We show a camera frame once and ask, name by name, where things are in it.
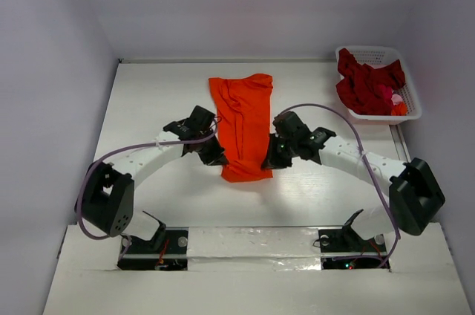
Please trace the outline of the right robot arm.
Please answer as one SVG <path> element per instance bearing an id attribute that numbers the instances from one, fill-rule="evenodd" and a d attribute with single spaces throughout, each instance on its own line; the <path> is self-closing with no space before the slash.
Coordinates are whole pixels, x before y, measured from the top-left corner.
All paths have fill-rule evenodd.
<path id="1" fill-rule="evenodd" d="M 381 206 L 355 211 L 336 233 L 335 240 L 357 250 L 377 235 L 402 231 L 419 236 L 445 204 L 445 196 L 429 164 L 366 152 L 324 127 L 310 130 L 293 111 L 273 121 L 275 133 L 262 169 L 285 169 L 293 158 L 340 170 L 375 187 Z"/>

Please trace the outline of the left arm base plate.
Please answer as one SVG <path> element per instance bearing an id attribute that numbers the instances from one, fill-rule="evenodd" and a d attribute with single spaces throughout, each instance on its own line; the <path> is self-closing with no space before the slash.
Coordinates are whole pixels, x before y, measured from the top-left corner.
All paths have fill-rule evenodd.
<path id="1" fill-rule="evenodd" d="M 125 255 L 117 262 L 117 267 L 120 270 L 187 270 L 188 238 L 188 228 L 167 229 L 161 245 L 152 250 L 145 241 L 132 236 L 128 249 L 126 240 L 122 244 L 120 251 L 125 251 Z"/>

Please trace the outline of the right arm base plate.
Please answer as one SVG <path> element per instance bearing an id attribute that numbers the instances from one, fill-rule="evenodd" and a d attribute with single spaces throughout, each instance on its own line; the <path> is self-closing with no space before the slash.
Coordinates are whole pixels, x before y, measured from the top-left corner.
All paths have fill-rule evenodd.
<path id="1" fill-rule="evenodd" d="M 343 233 L 342 229 L 324 228 L 312 243 L 320 251 L 323 270 L 368 270 L 389 269 L 389 261 L 381 263 L 387 256 L 383 235 L 370 240 L 360 240 Z"/>

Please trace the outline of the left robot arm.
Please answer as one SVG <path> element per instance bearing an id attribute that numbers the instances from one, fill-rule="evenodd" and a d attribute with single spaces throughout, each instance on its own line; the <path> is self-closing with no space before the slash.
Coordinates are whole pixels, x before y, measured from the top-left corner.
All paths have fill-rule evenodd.
<path id="1" fill-rule="evenodd" d="M 130 245 L 149 252 L 164 243 L 166 225 L 134 206 L 134 193 L 159 169 L 188 153 L 206 166 L 228 164 L 217 139 L 220 117 L 195 106 L 182 120 L 172 121 L 150 142 L 139 143 L 103 155 L 85 174 L 75 204 L 79 228 L 92 240 L 121 236 Z"/>

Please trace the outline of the orange t shirt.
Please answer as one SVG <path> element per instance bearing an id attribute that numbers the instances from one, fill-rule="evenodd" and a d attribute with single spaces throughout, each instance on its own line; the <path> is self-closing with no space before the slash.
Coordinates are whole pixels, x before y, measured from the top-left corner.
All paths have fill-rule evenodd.
<path id="1" fill-rule="evenodd" d="M 217 109 L 218 140 L 229 163 L 221 177 L 229 183 L 270 179 L 262 169 L 269 145 L 273 78 L 253 74 L 243 79 L 209 79 L 209 90 Z"/>

